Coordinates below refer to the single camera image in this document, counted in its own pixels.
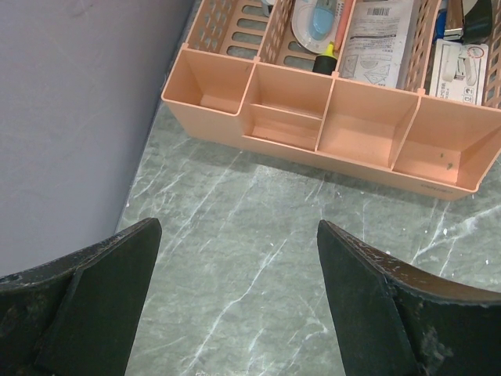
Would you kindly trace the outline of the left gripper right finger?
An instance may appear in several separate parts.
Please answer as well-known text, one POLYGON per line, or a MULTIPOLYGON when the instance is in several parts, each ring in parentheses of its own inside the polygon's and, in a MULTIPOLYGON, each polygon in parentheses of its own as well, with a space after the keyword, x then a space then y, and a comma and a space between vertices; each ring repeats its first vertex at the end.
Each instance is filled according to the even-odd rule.
POLYGON ((326 220, 317 247, 346 374, 499 374, 499 293, 425 272, 326 220))

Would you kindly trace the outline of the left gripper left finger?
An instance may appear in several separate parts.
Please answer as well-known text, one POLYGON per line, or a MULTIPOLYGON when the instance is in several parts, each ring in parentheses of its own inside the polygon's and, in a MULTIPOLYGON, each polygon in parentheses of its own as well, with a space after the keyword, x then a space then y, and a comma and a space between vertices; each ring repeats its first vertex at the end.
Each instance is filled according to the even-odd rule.
POLYGON ((148 218, 1 278, 3 375, 123 375, 161 240, 148 218))

